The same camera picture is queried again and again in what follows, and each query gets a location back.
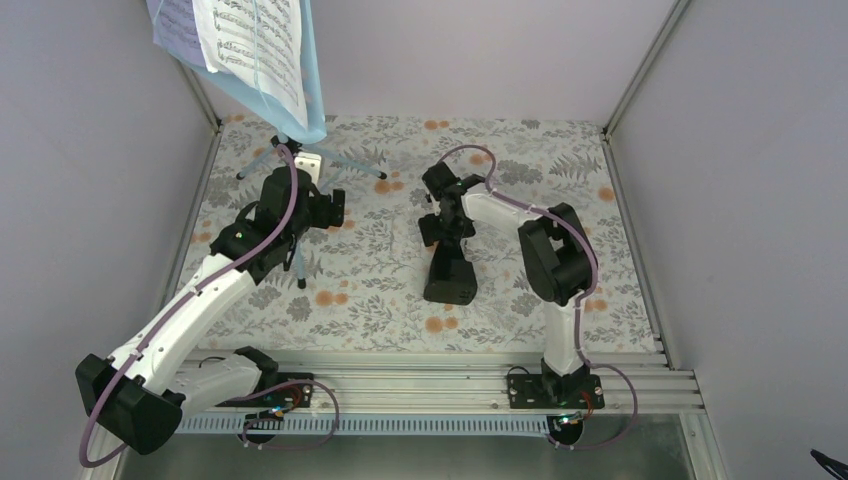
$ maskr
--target white wall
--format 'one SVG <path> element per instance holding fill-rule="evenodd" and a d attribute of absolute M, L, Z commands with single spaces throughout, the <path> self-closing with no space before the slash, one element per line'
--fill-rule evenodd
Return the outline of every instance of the white wall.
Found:
<path fill-rule="evenodd" d="M 605 124 L 673 3 L 313 0 L 324 109 Z"/>
<path fill-rule="evenodd" d="M 693 2 L 614 133 L 673 341 L 736 479 L 848 462 L 848 4 Z"/>
<path fill-rule="evenodd" d="M 0 15 L 0 478 L 77 471 L 74 379 L 158 308 L 211 130 L 143 3 Z"/>

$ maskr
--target purple hose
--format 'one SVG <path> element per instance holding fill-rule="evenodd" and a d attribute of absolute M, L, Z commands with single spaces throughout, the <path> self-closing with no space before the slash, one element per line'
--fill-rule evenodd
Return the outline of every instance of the purple hose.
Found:
<path fill-rule="evenodd" d="M 281 383 L 279 385 L 275 385 L 271 388 L 266 388 L 265 390 L 262 390 L 261 392 L 257 392 L 257 393 L 251 394 L 251 395 L 247 395 L 245 397 L 234 398 L 233 400 L 234 401 L 253 400 L 254 398 L 259 398 L 259 397 L 267 395 L 271 392 L 275 392 L 277 390 L 280 390 L 280 389 L 283 389 L 283 388 L 286 388 L 286 387 L 295 386 L 295 385 L 312 385 L 312 386 L 318 387 L 321 390 L 324 390 L 325 392 L 327 392 L 327 395 L 330 396 L 330 400 L 333 401 L 333 407 L 335 408 L 335 411 L 336 411 L 336 416 L 335 416 L 335 419 L 333 420 L 333 425 L 330 427 L 330 431 L 327 432 L 326 435 L 321 437 L 320 440 L 318 440 L 317 442 L 310 444 L 310 445 L 293 445 L 293 446 L 289 446 L 289 445 L 263 445 L 263 444 L 254 443 L 254 442 L 251 442 L 250 440 L 248 440 L 247 439 L 247 431 L 250 429 L 250 427 L 256 425 L 257 423 L 261 423 L 261 422 L 264 422 L 266 420 L 282 421 L 282 419 L 281 418 L 254 418 L 253 420 L 246 422 L 244 424 L 244 428 L 242 428 L 242 431 L 241 431 L 241 441 L 244 442 L 245 446 L 254 445 L 254 446 L 258 447 L 260 450 L 283 450 L 283 451 L 287 451 L 287 452 L 302 452 L 304 450 L 312 450 L 314 448 L 318 448 L 321 445 L 324 445 L 325 443 L 329 442 L 330 439 L 333 438 L 333 434 L 335 434 L 336 430 L 339 428 L 339 412 L 340 412 L 339 400 L 336 398 L 335 394 L 333 394 L 333 391 L 330 390 L 329 388 L 327 388 L 327 386 L 324 385 L 323 383 L 316 382 L 315 380 L 291 380 L 291 381 L 288 381 L 288 382 Z"/>
<path fill-rule="evenodd" d="M 572 445 L 572 446 L 569 447 L 569 449 L 570 450 L 594 450 L 596 448 L 606 447 L 607 445 L 611 445 L 613 443 L 618 442 L 619 440 L 624 438 L 624 436 L 627 435 L 627 432 L 629 432 L 630 429 L 633 427 L 633 424 L 636 421 L 636 416 L 639 415 L 639 401 L 636 398 L 636 388 L 633 386 L 633 382 L 630 381 L 630 378 L 628 378 L 627 375 L 624 374 L 624 372 L 622 372 L 618 367 L 616 367 L 614 365 L 609 365 L 609 364 L 606 364 L 606 363 L 593 363 L 588 358 L 586 358 L 586 355 L 583 354 L 583 348 L 580 346 L 580 335 L 581 335 L 580 321 L 582 319 L 581 318 L 582 310 L 580 308 L 580 304 L 583 300 L 585 300 L 587 297 L 592 295 L 595 292 L 595 288 L 597 288 L 597 286 L 598 286 L 598 278 L 599 278 L 598 277 L 598 259 L 595 256 L 594 250 L 592 250 L 591 245 L 589 245 L 589 241 L 586 240 L 586 238 L 583 237 L 583 235 L 581 235 L 577 231 L 576 228 L 569 225 L 568 222 L 566 222 L 565 220 L 557 217 L 556 215 L 553 215 L 552 213 L 550 213 L 547 210 L 544 210 L 544 209 L 541 209 L 541 208 L 536 208 L 534 205 L 530 205 L 530 204 L 527 204 L 527 203 L 524 203 L 524 202 L 520 202 L 518 200 L 507 197 L 506 195 L 498 192 L 497 189 L 492 186 L 492 177 L 495 174 L 495 169 L 497 168 L 498 162 L 497 162 L 497 159 L 495 159 L 495 154 L 492 153 L 492 151 L 489 150 L 488 148 L 480 146 L 480 145 L 470 145 L 470 144 L 469 145 L 460 145 L 458 147 L 454 147 L 454 148 L 448 150 L 444 155 L 441 156 L 441 158 L 439 158 L 439 160 L 436 163 L 441 163 L 441 162 L 445 161 L 445 159 L 447 157 L 449 157 L 450 155 L 452 155 L 452 154 L 454 154 L 454 153 L 456 153 L 460 150 L 465 150 L 465 149 L 468 149 L 468 148 L 480 150 L 480 151 L 486 153 L 487 155 L 489 155 L 489 157 L 492 159 L 492 166 L 491 166 L 491 168 L 489 168 L 489 173 L 486 174 L 486 179 L 485 179 L 484 185 L 486 186 L 486 190 L 488 190 L 489 193 L 491 193 L 493 197 L 498 198 L 500 200 L 503 200 L 504 202 L 506 202 L 506 203 L 508 203 L 508 204 L 510 204 L 514 207 L 520 208 L 522 210 L 529 210 L 533 213 L 537 213 L 539 215 L 542 215 L 546 218 L 553 220 L 554 222 L 557 223 L 557 225 L 564 228 L 575 240 L 577 240 L 577 243 L 580 244 L 580 247 L 583 248 L 583 251 L 586 253 L 586 256 L 589 258 L 589 266 L 592 270 L 592 282 L 589 285 L 589 288 L 585 292 L 583 292 L 582 294 L 578 295 L 577 298 L 574 300 L 574 348 L 577 350 L 577 356 L 580 357 L 580 360 L 585 365 L 587 365 L 589 368 L 605 368 L 607 370 L 612 370 L 613 372 L 615 372 L 618 376 L 620 376 L 624 380 L 624 383 L 627 384 L 627 388 L 630 389 L 630 395 L 633 397 L 633 413 L 631 414 L 630 420 L 627 422 L 627 425 L 615 437 L 613 437 L 613 438 L 611 438 L 607 441 L 601 442 L 599 444 L 596 444 L 596 445 L 586 445 L 586 446 L 573 446 Z M 557 445 L 557 446 L 559 445 L 558 442 L 556 442 L 550 435 L 548 435 L 548 441 L 550 441 L 554 445 Z"/>
<path fill-rule="evenodd" d="M 255 257 L 265 247 L 270 245 L 275 238 L 279 237 L 280 234 L 283 232 L 283 228 L 285 228 L 286 224 L 289 223 L 292 213 L 294 212 L 295 201 L 297 200 L 297 167 L 294 164 L 294 158 L 292 157 L 291 152 L 288 148 L 286 148 L 285 145 L 278 145 L 277 153 L 283 158 L 283 160 L 285 160 L 286 163 L 288 163 L 289 170 L 291 170 L 291 196 L 289 197 L 289 203 L 286 207 L 285 213 L 283 214 L 283 218 L 280 220 L 280 223 L 277 225 L 277 228 L 275 228 L 274 231 L 271 232 L 271 234 L 268 235 L 268 237 L 265 238 L 265 240 L 263 240 L 259 245 L 254 247 L 253 250 L 245 253 L 244 255 L 236 259 L 234 262 L 230 263 L 226 267 L 221 268 L 212 275 L 209 275 L 209 277 L 207 277 L 195 286 L 195 291 L 202 291 L 203 288 L 205 288 L 207 285 L 214 282 L 215 280 L 221 278 L 222 275 L 226 274 L 227 272 L 237 268 L 239 265 L 242 265 L 244 262 Z M 162 315 L 162 318 L 160 318 L 159 321 L 153 325 L 150 331 L 147 332 L 147 335 L 145 335 L 144 338 L 141 339 L 141 342 L 139 342 L 138 347 L 136 347 L 136 352 L 141 353 L 145 348 L 147 348 L 153 338 L 156 337 L 156 334 L 159 333 L 159 331 L 162 329 L 162 327 L 165 326 L 166 323 L 168 323 L 168 320 L 170 320 L 171 317 L 173 317 L 174 314 L 177 313 L 177 311 L 179 311 L 179 309 L 183 307 L 183 305 L 188 303 L 188 301 L 191 300 L 194 295 L 194 292 L 187 292 L 185 295 L 180 297 L 180 299 L 177 300 L 171 306 L 171 308 L 169 308 Z M 135 354 L 131 354 L 129 357 L 127 357 L 127 361 L 124 362 L 124 364 L 121 365 L 121 367 L 118 369 L 117 373 L 112 376 L 112 379 L 109 380 L 108 384 L 106 384 L 106 388 L 103 389 L 103 392 L 97 398 L 97 402 L 94 404 L 94 408 L 91 410 L 91 415 L 88 416 L 88 421 L 85 424 L 85 429 L 82 433 L 82 439 L 80 440 L 79 461 L 83 467 L 99 467 L 100 465 L 103 465 L 109 460 L 115 458 L 115 456 L 117 456 L 125 448 L 127 448 L 127 444 L 122 444 L 115 450 L 109 452 L 103 458 L 93 461 L 89 460 L 88 458 L 88 444 L 91 441 L 91 435 L 94 431 L 94 426 L 97 424 L 97 418 L 100 416 L 100 412 L 103 411 L 103 406 L 106 404 L 106 400 L 115 390 L 115 386 L 118 384 L 121 378 L 124 377 L 124 375 L 127 373 L 127 370 L 129 370 L 130 366 L 132 366 L 133 362 L 135 362 L 138 358 L 139 356 Z"/>

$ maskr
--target purple cable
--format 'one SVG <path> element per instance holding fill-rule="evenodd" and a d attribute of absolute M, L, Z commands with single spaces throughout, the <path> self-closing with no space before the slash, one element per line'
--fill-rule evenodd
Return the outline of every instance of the purple cable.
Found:
<path fill-rule="evenodd" d="M 241 257 L 239 257 L 238 259 L 236 259 L 232 263 L 221 268 L 220 270 L 213 273 L 212 275 L 209 275 L 209 277 L 207 277 L 206 279 L 204 279 L 203 281 L 198 283 L 195 286 L 195 291 L 197 291 L 197 292 L 202 291 L 203 288 L 205 288 L 207 285 L 214 282 L 215 280 L 221 278 L 222 275 L 224 275 L 227 272 L 237 268 L 238 266 L 242 265 L 244 262 L 246 262 L 246 261 L 250 260 L 251 258 L 253 258 L 254 256 L 256 256 L 265 247 L 270 245 L 271 242 L 273 242 L 275 238 L 279 237 L 280 234 L 283 232 L 283 228 L 285 228 L 286 224 L 289 223 L 289 220 L 291 219 L 292 213 L 294 212 L 295 201 L 297 200 L 297 167 L 294 164 L 294 158 L 292 157 L 291 152 L 289 151 L 288 148 L 286 148 L 285 145 L 283 145 L 283 144 L 278 145 L 277 146 L 277 153 L 281 157 L 283 157 L 283 159 L 285 160 L 286 163 L 288 163 L 289 170 L 291 170 L 291 196 L 289 197 L 289 204 L 286 208 L 285 213 L 283 214 L 283 218 L 280 220 L 279 225 L 277 225 L 277 228 L 275 228 L 274 231 L 271 232 L 271 234 L 268 235 L 267 238 L 265 238 L 265 240 L 263 240 L 259 245 L 254 247 L 253 250 L 245 253 L 244 255 L 242 255 Z M 145 348 L 147 348 L 147 346 L 150 345 L 150 342 L 153 340 L 153 338 L 156 337 L 156 334 L 159 333 L 159 331 L 162 329 L 162 327 L 165 326 L 166 323 L 168 323 L 168 320 L 170 320 L 171 317 L 173 317 L 174 314 L 177 313 L 177 311 L 180 308 L 182 308 L 186 303 L 188 303 L 188 301 L 191 300 L 194 297 L 194 295 L 195 295 L 194 292 L 187 292 L 185 295 L 180 297 L 180 299 L 177 300 L 171 306 L 171 308 L 169 308 L 162 315 L 162 318 L 160 318 L 159 321 L 156 322 L 153 325 L 153 327 L 151 327 L 150 331 L 147 332 L 147 335 L 145 335 L 144 338 L 141 339 L 141 342 L 139 342 L 138 346 L 136 347 L 136 352 L 138 352 L 140 354 Z M 124 375 L 127 373 L 127 370 L 130 369 L 132 364 L 136 360 L 138 360 L 138 358 L 139 358 L 139 356 L 135 355 L 135 354 L 131 354 L 129 357 L 127 357 L 127 361 L 124 362 L 124 364 L 121 365 L 121 367 L 118 369 L 117 373 L 115 373 L 115 375 L 112 376 L 112 379 L 109 380 L 108 384 L 106 384 L 106 388 L 103 389 L 103 392 L 97 398 L 97 402 L 94 404 L 94 408 L 91 410 L 91 415 L 88 416 L 88 421 L 85 424 L 85 429 L 83 430 L 83 433 L 82 433 L 82 439 L 80 440 L 79 461 L 80 461 L 80 465 L 82 465 L 83 467 L 86 467 L 86 468 L 99 467 L 99 466 L 103 465 L 104 463 L 108 462 L 109 460 L 115 458 L 116 455 L 118 455 L 119 453 L 124 451 L 125 448 L 127 448 L 127 444 L 124 443 L 121 446 L 119 446 L 118 448 L 116 448 L 115 450 L 112 450 L 111 452 L 106 454 L 106 456 L 104 456 L 103 458 L 93 460 L 93 461 L 89 460 L 89 458 L 88 458 L 88 444 L 91 441 L 91 435 L 92 435 L 92 432 L 94 432 L 94 426 L 97 424 L 97 418 L 100 416 L 100 412 L 103 411 L 103 406 L 106 404 L 106 400 L 109 398 L 109 396 L 115 390 L 115 386 L 118 384 L 118 382 L 122 378 L 124 378 Z"/>
<path fill-rule="evenodd" d="M 333 394 L 333 391 L 330 390 L 329 388 L 327 388 L 326 385 L 324 385 L 323 383 L 320 383 L 320 382 L 316 382 L 315 380 L 290 380 L 288 382 L 283 382 L 279 385 L 275 385 L 271 388 L 266 388 L 265 390 L 262 390 L 261 392 L 257 392 L 257 393 L 251 394 L 251 395 L 247 395 L 245 397 L 234 398 L 231 401 L 233 401 L 233 400 L 234 401 L 253 400 L 254 398 L 259 398 L 259 397 L 267 395 L 271 392 L 275 392 L 277 390 L 280 390 L 282 388 L 291 387 L 291 386 L 295 386 L 295 385 L 312 385 L 312 386 L 318 387 L 321 390 L 324 390 L 325 392 L 327 392 L 327 395 L 330 396 L 330 400 L 333 401 L 333 408 L 335 408 L 335 411 L 336 411 L 336 416 L 335 416 L 335 419 L 333 420 L 333 425 L 330 427 L 330 431 L 327 432 L 326 435 L 321 437 L 320 440 L 318 440 L 317 442 L 315 442 L 311 445 L 293 445 L 293 446 L 289 446 L 289 445 L 263 445 L 263 444 L 254 443 L 254 442 L 251 442 L 250 440 L 248 440 L 247 439 L 247 431 L 250 429 L 250 427 L 256 425 L 257 423 L 261 423 L 261 422 L 264 422 L 266 420 L 282 421 L 282 419 L 279 419 L 279 418 L 254 418 L 253 420 L 246 422 L 244 424 L 244 428 L 242 428 L 242 431 L 241 431 L 241 435 L 240 435 L 241 441 L 244 442 L 245 446 L 254 445 L 257 448 L 259 448 L 260 450 L 283 450 L 283 451 L 287 451 L 287 452 L 301 452 L 301 451 L 304 451 L 304 450 L 312 450 L 313 448 L 318 448 L 321 445 L 324 445 L 325 443 L 329 442 L 330 439 L 333 438 L 333 434 L 335 434 L 336 430 L 339 428 L 339 415 L 340 415 L 339 400 Z"/>
<path fill-rule="evenodd" d="M 628 378 L 627 375 L 624 374 L 624 372 L 622 372 L 618 367 L 616 367 L 614 365 L 609 365 L 609 364 L 606 364 L 606 363 L 593 363 L 592 361 L 590 361 L 586 357 L 586 355 L 583 354 L 583 347 L 580 346 L 580 336 L 581 336 L 580 321 L 582 319 L 581 318 L 582 317 L 582 310 L 580 308 L 580 304 L 583 300 L 585 300 L 587 297 L 592 295 L 595 292 L 595 288 L 598 286 L 598 278 L 599 278 L 599 276 L 598 276 L 598 259 L 595 256 L 594 250 L 592 250 L 591 245 L 589 245 L 589 241 L 585 237 L 583 237 L 583 235 L 581 235 L 577 231 L 576 228 L 569 225 L 568 222 L 566 222 L 565 220 L 557 217 L 556 215 L 553 215 L 552 213 L 550 213 L 547 210 L 544 210 L 544 209 L 541 209 L 541 208 L 536 208 L 535 205 L 530 205 L 530 204 L 527 204 L 527 203 L 520 202 L 518 200 L 515 200 L 513 198 L 510 198 L 510 197 L 498 192 L 497 189 L 492 186 L 492 177 L 495 174 L 495 169 L 497 169 L 498 161 L 495 158 L 495 154 L 492 153 L 492 151 L 489 150 L 488 148 L 483 147 L 481 145 L 471 145 L 471 144 L 460 145 L 458 147 L 454 147 L 454 148 L 448 150 L 447 152 L 445 152 L 445 154 L 442 155 L 441 158 L 439 158 L 439 160 L 436 163 L 444 162 L 445 159 L 447 157 L 449 157 L 450 155 L 452 155 L 452 154 L 454 154 L 454 153 L 456 153 L 460 150 L 465 150 L 465 149 L 468 149 L 468 148 L 480 150 L 480 151 L 486 153 L 487 155 L 489 155 L 489 157 L 492 159 L 492 166 L 491 166 L 491 168 L 489 168 L 489 173 L 486 174 L 484 185 L 486 186 L 486 190 L 488 190 L 489 193 L 493 197 L 498 198 L 500 200 L 503 200 L 504 202 L 506 202 L 506 203 L 508 203 L 508 204 L 510 204 L 514 207 L 517 207 L 517 208 L 520 208 L 520 209 L 523 209 L 523 210 L 528 210 L 528 211 L 531 211 L 533 213 L 537 213 L 539 215 L 542 215 L 546 218 L 553 220 L 554 222 L 557 223 L 557 225 L 564 228 L 574 239 L 577 240 L 577 243 L 580 244 L 580 247 L 583 249 L 583 251 L 586 253 L 586 256 L 589 258 L 589 266 L 592 270 L 592 282 L 589 285 L 589 288 L 585 292 L 583 292 L 582 294 L 578 295 L 577 298 L 574 300 L 574 348 L 577 350 L 577 356 L 580 357 L 580 360 L 585 365 L 587 365 L 589 368 L 605 368 L 607 370 L 612 370 L 613 372 L 615 372 L 618 376 L 620 376 L 624 380 L 624 383 L 627 384 L 627 388 L 630 389 L 630 395 L 633 397 L 633 413 L 630 415 L 630 420 L 627 422 L 627 425 L 624 427 L 624 429 L 621 432 L 619 432 L 618 435 L 614 436 L 613 438 L 606 440 L 604 442 L 598 443 L 596 445 L 586 445 L 586 446 L 571 445 L 571 446 L 569 446 L 569 449 L 570 450 L 594 450 L 596 448 L 606 447 L 608 445 L 611 445 L 613 443 L 618 442 L 619 440 L 624 438 L 625 435 L 627 435 L 627 432 L 630 431 L 630 429 L 633 427 L 633 424 L 636 422 L 636 417 L 637 417 L 637 415 L 639 415 L 639 401 L 636 398 L 636 388 L 633 386 L 633 382 L 630 381 L 630 378 Z M 547 438 L 548 438 L 549 442 L 551 442 L 552 444 L 554 444 L 557 447 L 559 446 L 559 442 L 554 440 L 553 437 L 548 435 Z"/>

